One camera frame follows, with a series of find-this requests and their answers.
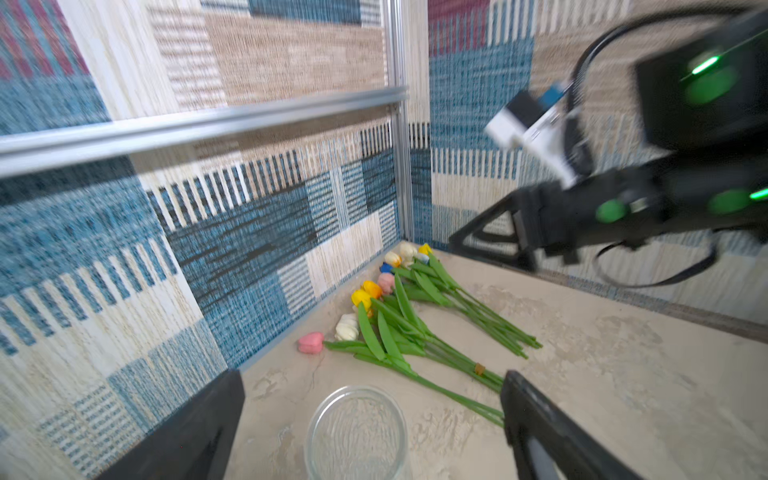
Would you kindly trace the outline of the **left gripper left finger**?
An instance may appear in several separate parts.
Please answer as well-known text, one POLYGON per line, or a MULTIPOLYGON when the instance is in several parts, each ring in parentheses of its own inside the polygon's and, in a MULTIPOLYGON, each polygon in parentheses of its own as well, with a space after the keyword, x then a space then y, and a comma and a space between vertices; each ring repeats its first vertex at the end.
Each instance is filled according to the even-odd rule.
POLYGON ((241 373, 222 372, 102 479, 222 479, 245 401, 241 373))

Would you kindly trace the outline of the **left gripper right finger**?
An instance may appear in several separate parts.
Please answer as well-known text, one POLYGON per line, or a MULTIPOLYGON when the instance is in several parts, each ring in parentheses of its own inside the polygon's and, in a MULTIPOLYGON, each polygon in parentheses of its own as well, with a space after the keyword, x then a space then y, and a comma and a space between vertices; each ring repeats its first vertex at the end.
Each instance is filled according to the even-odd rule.
POLYGON ((520 479, 637 479, 520 372, 509 370, 500 401, 520 479))

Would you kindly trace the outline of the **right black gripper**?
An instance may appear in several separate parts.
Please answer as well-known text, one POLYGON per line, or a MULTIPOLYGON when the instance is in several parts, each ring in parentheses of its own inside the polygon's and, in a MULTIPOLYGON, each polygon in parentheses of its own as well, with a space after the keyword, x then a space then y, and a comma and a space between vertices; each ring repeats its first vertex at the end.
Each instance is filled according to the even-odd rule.
POLYGON ((575 264, 582 247, 637 249, 663 219, 664 194, 651 174, 612 169, 569 189, 547 182, 510 193, 453 233, 448 244, 460 256, 536 272, 535 250, 575 264))

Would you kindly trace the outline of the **pink tulip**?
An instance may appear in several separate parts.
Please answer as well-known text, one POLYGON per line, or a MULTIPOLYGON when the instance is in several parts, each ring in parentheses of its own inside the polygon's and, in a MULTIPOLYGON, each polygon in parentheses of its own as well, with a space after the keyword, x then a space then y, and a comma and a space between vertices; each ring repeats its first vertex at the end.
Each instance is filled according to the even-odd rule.
POLYGON ((499 377, 494 376, 492 372, 484 371, 482 374, 477 374, 474 366, 466 367, 463 361, 456 360, 455 356, 451 356, 439 347, 432 345, 421 345, 420 342, 405 340, 404 338, 395 338, 390 345, 395 347, 396 351, 400 354, 400 356, 397 356, 389 352, 386 343, 382 344, 379 340, 376 340, 376 342, 379 345, 379 348, 371 349, 370 346, 363 341, 346 340, 330 342, 326 341, 323 338, 323 335, 319 332, 313 332, 299 340, 298 349, 300 352, 306 354, 319 354, 324 349, 351 354, 357 360, 394 371, 407 377, 432 391, 450 398, 456 403, 485 418, 492 424, 498 427, 503 426, 504 418, 503 413, 500 410, 443 388, 431 380, 428 380, 412 368, 406 357, 420 357, 442 364, 453 370, 469 375, 494 393, 499 393, 501 390, 500 380, 499 377))

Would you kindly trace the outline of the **clear glass vase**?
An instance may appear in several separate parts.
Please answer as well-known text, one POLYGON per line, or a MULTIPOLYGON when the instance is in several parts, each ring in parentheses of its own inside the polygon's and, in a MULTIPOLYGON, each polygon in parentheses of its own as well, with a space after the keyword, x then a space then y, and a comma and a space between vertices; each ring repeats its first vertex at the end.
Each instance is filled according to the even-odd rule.
POLYGON ((410 479, 404 414, 381 389, 341 387, 315 411, 304 460, 310 479, 410 479))

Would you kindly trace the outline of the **tulip bunch yellow orange pink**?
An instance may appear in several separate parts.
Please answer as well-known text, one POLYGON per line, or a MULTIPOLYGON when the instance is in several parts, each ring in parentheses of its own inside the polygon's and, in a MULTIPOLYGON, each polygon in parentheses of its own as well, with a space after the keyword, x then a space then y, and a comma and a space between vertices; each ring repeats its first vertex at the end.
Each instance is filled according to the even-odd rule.
MULTIPOLYGON (((415 313, 410 300, 402 290, 399 278, 395 280, 395 283, 392 283, 389 294, 386 294, 380 285, 366 281, 360 289, 351 294, 350 300, 355 307, 357 316, 358 336, 361 338, 359 341, 363 340, 360 333, 361 321, 358 319, 358 305, 362 303, 368 314, 371 326, 381 342, 383 342, 385 327, 383 326, 383 321, 378 319, 379 314, 382 314, 385 318, 394 339, 404 338, 405 340, 420 342, 421 345, 428 344, 439 347, 451 356, 455 356, 456 360, 463 361, 466 367, 474 366, 477 374, 489 371, 483 365, 450 346, 429 329, 426 323, 415 313)), ((493 374, 499 377, 502 387, 502 378, 495 373, 493 374)))

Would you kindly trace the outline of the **white tulip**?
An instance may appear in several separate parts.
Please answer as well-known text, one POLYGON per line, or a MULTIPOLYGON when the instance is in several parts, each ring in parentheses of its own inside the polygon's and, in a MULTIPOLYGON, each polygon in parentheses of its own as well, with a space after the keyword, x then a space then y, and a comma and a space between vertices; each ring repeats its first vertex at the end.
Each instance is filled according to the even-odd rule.
POLYGON ((378 315, 378 319, 383 321, 383 326, 385 327, 383 342, 380 341, 379 336, 371 326, 368 314, 366 313, 362 303, 358 305, 358 319, 361 321, 360 333, 363 337, 362 341, 325 341, 324 345, 329 350, 350 353, 358 360, 362 360, 367 363, 395 371, 430 390, 438 392, 452 399, 453 401, 463 405, 469 410, 486 418, 491 423, 497 426, 502 425, 503 413, 501 411, 451 390, 445 389, 416 373, 412 369, 411 365, 405 360, 402 352, 399 349, 399 345, 391 335, 388 324, 386 323, 386 320, 382 314, 378 315))

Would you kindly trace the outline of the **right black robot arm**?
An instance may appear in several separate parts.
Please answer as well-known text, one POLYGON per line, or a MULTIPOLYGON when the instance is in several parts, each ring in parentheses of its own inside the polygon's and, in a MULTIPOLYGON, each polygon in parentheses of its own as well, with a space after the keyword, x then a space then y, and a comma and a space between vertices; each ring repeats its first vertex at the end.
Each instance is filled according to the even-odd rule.
POLYGON ((767 239, 767 12, 713 4, 621 24, 582 53, 571 79, 541 96, 518 93, 487 124, 554 174, 517 189, 449 240, 457 253, 534 270, 542 251, 565 264, 598 246, 637 250, 665 234, 747 231, 767 239), (663 156, 597 173, 581 119, 588 70, 609 44, 641 28, 716 17, 700 36, 634 67, 645 140, 663 156))

